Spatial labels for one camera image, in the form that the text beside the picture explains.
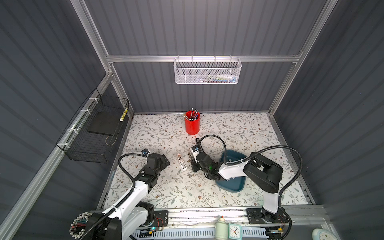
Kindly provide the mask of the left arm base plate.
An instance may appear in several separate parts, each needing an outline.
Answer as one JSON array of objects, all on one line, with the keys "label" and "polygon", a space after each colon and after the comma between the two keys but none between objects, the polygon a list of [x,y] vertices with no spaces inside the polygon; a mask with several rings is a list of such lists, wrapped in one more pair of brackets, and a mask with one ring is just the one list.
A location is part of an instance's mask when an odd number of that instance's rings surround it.
[{"label": "left arm base plate", "polygon": [[166,210],[146,210],[144,208],[134,208],[127,218],[129,227],[135,229],[167,227],[169,220],[169,211]]}]

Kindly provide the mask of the teal plastic tray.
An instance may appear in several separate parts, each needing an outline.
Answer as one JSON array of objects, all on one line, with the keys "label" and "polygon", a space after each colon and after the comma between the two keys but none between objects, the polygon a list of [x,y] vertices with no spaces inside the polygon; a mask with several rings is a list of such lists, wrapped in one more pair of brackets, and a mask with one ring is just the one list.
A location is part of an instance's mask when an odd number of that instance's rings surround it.
[{"label": "teal plastic tray", "polygon": [[[226,161],[235,162],[241,159],[244,159],[246,155],[236,152],[234,150],[227,150]],[[216,185],[225,191],[231,193],[238,193],[244,189],[245,182],[247,177],[236,177],[231,178],[230,180],[220,180],[216,181]]]}]

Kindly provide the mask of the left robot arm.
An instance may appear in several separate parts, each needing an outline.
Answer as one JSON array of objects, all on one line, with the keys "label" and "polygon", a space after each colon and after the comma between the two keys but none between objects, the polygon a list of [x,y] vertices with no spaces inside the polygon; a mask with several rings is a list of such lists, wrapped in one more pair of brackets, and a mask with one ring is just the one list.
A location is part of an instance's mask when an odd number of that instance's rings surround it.
[{"label": "left robot arm", "polygon": [[[122,165],[125,157],[144,157],[146,165],[133,177]],[[124,154],[118,159],[119,168],[132,181],[132,186],[121,198],[101,214],[94,213],[87,221],[81,240],[128,240],[141,225],[150,225],[154,218],[154,206],[144,203],[156,185],[161,171],[170,165],[165,155],[149,153]]]}]

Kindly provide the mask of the pink eraser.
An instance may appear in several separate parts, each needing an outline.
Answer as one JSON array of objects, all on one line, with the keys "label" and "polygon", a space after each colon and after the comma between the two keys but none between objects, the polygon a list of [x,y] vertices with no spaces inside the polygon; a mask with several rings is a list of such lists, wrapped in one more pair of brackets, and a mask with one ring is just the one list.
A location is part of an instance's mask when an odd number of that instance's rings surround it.
[{"label": "pink eraser", "polygon": [[178,157],[178,161],[179,161],[181,168],[183,169],[183,171],[185,171],[187,169],[187,166],[186,166],[185,161],[182,158],[182,155],[178,154],[177,157]]}]

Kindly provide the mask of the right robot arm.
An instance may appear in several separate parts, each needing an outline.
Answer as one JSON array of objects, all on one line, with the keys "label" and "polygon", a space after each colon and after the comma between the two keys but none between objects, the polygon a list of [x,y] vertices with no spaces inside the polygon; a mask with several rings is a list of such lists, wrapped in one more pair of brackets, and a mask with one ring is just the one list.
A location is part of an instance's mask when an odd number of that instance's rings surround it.
[{"label": "right robot arm", "polygon": [[270,215],[277,214],[279,185],[283,174],[283,168],[279,164],[263,155],[256,155],[246,160],[243,154],[232,150],[222,152],[218,162],[204,151],[194,151],[192,156],[193,171],[202,171],[209,180],[229,182],[236,178],[249,178],[263,191],[264,212]]}]

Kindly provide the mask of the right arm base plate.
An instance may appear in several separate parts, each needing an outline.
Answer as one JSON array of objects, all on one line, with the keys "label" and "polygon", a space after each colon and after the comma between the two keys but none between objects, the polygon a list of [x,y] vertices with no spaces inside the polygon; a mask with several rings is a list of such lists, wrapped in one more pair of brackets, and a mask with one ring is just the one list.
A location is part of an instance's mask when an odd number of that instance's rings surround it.
[{"label": "right arm base plate", "polygon": [[285,225],[289,223],[284,208],[278,208],[278,211],[275,214],[266,211],[263,207],[247,208],[246,215],[250,224]]}]

